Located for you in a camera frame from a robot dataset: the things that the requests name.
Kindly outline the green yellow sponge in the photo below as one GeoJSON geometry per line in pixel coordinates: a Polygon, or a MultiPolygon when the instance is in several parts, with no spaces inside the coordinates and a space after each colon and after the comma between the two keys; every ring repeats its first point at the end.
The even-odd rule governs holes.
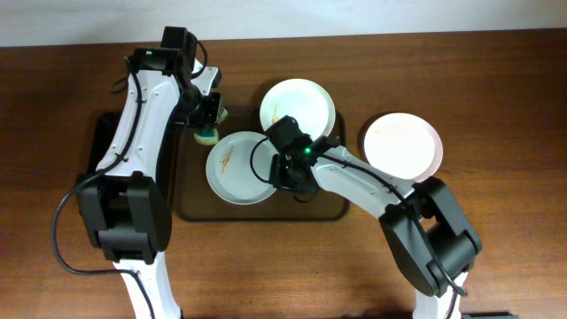
{"type": "Polygon", "coordinates": [[[205,112],[198,116],[194,137],[198,144],[215,145],[220,141],[218,126],[228,117],[225,108],[218,108],[216,113],[205,112]]]}

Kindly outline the pale blue plate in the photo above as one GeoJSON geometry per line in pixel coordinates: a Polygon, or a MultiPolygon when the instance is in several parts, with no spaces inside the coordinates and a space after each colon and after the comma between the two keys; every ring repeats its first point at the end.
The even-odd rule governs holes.
{"type": "Polygon", "coordinates": [[[225,136],[209,152],[206,179],[216,195],[236,205],[252,205],[271,197],[276,188],[267,182],[276,149],[257,132],[225,136]]]}

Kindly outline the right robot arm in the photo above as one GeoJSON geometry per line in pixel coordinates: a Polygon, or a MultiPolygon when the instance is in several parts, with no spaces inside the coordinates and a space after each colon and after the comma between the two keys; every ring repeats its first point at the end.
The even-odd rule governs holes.
{"type": "Polygon", "coordinates": [[[463,284],[482,242],[447,185],[388,175],[326,136],[312,139],[284,116],[266,136],[276,148],[269,183],[294,193],[328,191],[379,220],[402,275],[416,290],[414,318],[460,318],[463,284]]]}

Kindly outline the black rectangular tray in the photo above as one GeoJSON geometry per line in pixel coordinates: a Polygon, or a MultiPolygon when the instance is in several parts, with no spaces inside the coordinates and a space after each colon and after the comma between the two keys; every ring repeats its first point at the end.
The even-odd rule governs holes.
{"type": "MultiPolygon", "coordinates": [[[[104,157],[107,149],[110,147],[120,122],[120,117],[121,112],[118,111],[102,112],[97,114],[95,124],[90,123],[90,126],[94,129],[94,135],[89,152],[89,162],[86,167],[87,174],[95,172],[98,162],[104,157]]],[[[159,149],[155,181],[169,206],[173,205],[178,140],[178,129],[173,124],[168,124],[159,149]]]]}

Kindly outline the white plate top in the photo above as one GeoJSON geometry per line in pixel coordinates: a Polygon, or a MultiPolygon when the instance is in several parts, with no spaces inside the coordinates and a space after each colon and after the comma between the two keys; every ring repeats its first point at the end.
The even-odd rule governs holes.
{"type": "Polygon", "coordinates": [[[330,94],[316,82],[289,79],[273,86],[260,104],[260,125],[267,131],[284,116],[291,116],[313,140],[333,130],[336,109],[330,94]]]}

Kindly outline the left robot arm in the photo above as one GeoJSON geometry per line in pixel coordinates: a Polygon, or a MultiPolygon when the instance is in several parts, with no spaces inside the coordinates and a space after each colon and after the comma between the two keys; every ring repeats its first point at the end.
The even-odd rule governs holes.
{"type": "Polygon", "coordinates": [[[180,318],[165,251],[172,233],[167,190],[177,129],[216,144],[228,113],[221,71],[199,62],[204,48],[184,27],[165,27],[158,48],[126,59],[128,97],[106,153],[76,196],[90,243],[113,263],[138,318],[180,318]]]}

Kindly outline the white plate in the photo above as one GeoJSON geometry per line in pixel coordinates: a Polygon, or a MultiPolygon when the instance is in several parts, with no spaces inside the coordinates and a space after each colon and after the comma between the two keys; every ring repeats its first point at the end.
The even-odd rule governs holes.
{"type": "Polygon", "coordinates": [[[260,104],[260,125],[267,131],[284,116],[291,116],[313,140],[333,130],[336,109],[330,94],[316,82],[289,79],[273,86],[260,104]]]}
{"type": "Polygon", "coordinates": [[[388,113],[372,121],[363,135],[362,152],[372,167],[414,182],[434,175],[444,157],[437,130],[410,113],[388,113]]]}

